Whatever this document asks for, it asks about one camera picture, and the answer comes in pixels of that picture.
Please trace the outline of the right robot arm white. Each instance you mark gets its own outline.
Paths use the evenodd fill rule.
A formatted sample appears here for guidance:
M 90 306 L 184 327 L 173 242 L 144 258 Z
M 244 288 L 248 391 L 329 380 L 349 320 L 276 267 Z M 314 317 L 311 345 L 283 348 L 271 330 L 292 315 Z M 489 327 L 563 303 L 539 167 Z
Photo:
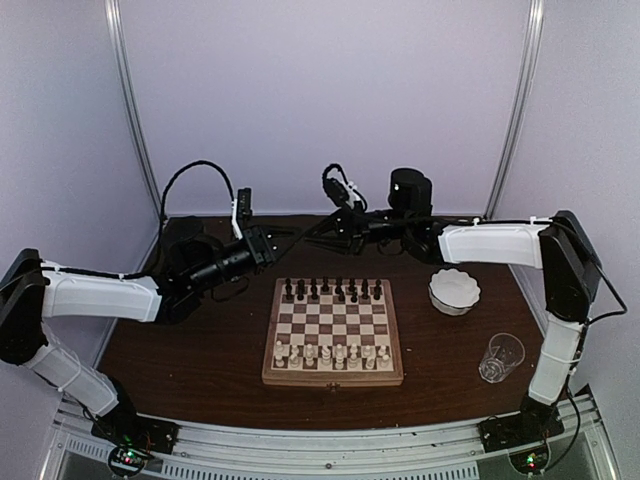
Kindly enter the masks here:
M 419 171 L 391 175 L 390 210 L 347 209 L 341 166 L 326 167 L 308 192 L 327 195 L 334 216 L 309 234 L 303 262 L 313 275 L 389 279 L 408 351 L 404 383 L 389 392 L 342 394 L 324 411 L 333 427 L 427 425 L 524 409 L 519 440 L 551 424 L 545 406 L 565 380 L 555 358 L 569 351 L 569 327 L 588 317 L 607 284 L 589 238 L 568 211 L 549 222 L 431 218 L 431 183 Z M 508 330 L 525 344 L 528 367 L 504 386 L 474 372 L 484 343 Z

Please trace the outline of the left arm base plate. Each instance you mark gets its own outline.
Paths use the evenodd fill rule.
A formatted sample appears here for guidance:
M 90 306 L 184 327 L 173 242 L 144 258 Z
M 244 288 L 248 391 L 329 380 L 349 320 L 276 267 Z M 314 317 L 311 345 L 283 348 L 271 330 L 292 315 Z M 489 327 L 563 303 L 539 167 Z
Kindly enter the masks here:
M 83 413 L 92 423 L 91 434 L 116 446 L 144 453 L 173 452 L 179 426 L 172 421 L 140 416 L 133 407 L 121 404 L 102 416 L 87 408 Z

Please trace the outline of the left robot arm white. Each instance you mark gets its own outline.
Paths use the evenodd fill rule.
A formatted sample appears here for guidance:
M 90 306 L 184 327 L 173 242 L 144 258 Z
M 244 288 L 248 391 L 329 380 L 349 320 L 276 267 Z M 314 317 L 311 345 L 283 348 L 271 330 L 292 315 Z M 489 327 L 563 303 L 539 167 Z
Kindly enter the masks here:
M 276 263 L 274 239 L 290 232 L 250 225 L 250 191 L 230 193 L 232 239 L 206 233 L 196 216 L 159 219 L 156 257 L 139 273 L 64 267 L 24 249 L 1 281 L 1 359 L 31 369 L 74 397 L 123 444 L 137 442 L 144 424 L 124 388 L 87 366 L 46 332 L 54 317 L 108 317 L 173 325 L 201 305 L 205 293 Z

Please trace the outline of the white knight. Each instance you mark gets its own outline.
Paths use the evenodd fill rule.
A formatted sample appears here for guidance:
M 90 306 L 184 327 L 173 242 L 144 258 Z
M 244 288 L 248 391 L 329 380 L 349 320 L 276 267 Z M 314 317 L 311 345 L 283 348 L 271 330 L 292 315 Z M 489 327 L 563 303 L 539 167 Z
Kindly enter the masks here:
M 376 366 L 376 355 L 369 355 L 364 359 L 364 368 L 366 370 L 373 370 Z

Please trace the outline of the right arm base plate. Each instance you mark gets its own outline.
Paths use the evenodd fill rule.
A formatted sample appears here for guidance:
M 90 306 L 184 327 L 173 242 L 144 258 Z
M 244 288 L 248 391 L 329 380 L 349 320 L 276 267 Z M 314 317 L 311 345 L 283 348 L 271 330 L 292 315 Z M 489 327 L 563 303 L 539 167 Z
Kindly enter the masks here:
M 520 414 L 505 417 L 489 417 L 477 425 L 480 440 L 486 453 L 514 449 L 562 434 L 561 420 L 552 419 L 546 425 L 525 424 Z

